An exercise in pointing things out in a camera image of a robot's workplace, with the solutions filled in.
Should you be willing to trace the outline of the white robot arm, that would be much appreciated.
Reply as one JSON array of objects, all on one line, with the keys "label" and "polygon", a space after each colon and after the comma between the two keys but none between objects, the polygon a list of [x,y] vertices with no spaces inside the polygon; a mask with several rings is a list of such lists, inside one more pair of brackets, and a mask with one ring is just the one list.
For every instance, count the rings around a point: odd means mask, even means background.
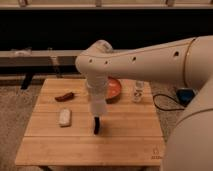
[{"label": "white robot arm", "polygon": [[159,171],[213,171],[213,35],[121,52],[98,40],[76,57],[75,66],[86,79],[96,117],[107,112],[110,77],[194,90],[167,137]]}]

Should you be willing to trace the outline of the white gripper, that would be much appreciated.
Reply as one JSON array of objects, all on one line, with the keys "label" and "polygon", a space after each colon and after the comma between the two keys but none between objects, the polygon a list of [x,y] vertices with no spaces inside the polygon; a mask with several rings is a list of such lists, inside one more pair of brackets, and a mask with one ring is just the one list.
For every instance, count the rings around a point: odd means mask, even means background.
[{"label": "white gripper", "polygon": [[88,76],[86,87],[92,101],[104,101],[107,94],[108,78]]}]

